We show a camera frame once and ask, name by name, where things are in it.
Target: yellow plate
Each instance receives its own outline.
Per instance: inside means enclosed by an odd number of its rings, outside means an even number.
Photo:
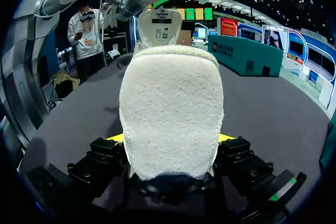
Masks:
[[[122,143],[122,141],[124,140],[124,136],[123,136],[123,134],[119,134],[119,135],[112,136],[112,137],[105,138],[105,139],[106,140],[113,140],[113,141]],[[235,137],[227,136],[227,135],[223,135],[223,134],[219,135],[219,142],[226,141],[228,139],[235,139]]]

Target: white hoodie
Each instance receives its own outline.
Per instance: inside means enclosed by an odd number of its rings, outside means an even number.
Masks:
[[[76,46],[78,60],[99,54],[100,52],[103,51],[103,46],[99,38],[100,33],[98,29],[98,10],[97,9],[92,10],[95,13],[94,22],[93,20],[91,20],[90,22],[89,21],[81,22],[80,12],[73,15],[73,17],[69,21],[68,40],[72,46]],[[103,16],[102,13],[100,13],[99,28],[102,27],[102,21]],[[80,30],[83,31],[83,36],[81,39],[75,41],[75,34]]]

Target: red sign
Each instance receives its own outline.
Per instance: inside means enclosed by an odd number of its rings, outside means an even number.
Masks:
[[[220,35],[238,36],[238,21],[229,18],[221,18]]]

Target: gray table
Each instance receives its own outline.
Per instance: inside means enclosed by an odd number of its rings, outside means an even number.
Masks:
[[[118,107],[125,60],[121,57],[99,71],[53,110],[28,147],[21,173],[49,163],[67,173],[67,164],[82,159],[93,140],[122,133]],[[287,205],[295,210],[320,178],[328,117],[281,77],[240,77],[222,65],[219,70],[224,87],[222,133],[249,140],[256,155],[275,164],[276,175],[284,169],[307,174],[304,186]],[[113,193],[120,191],[114,189],[111,184],[94,203],[112,209]],[[246,203],[231,190],[227,197],[234,207]]]

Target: black pants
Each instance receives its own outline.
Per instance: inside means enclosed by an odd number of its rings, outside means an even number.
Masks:
[[[105,66],[103,53],[76,60],[76,69],[80,82],[85,82],[90,76]]]

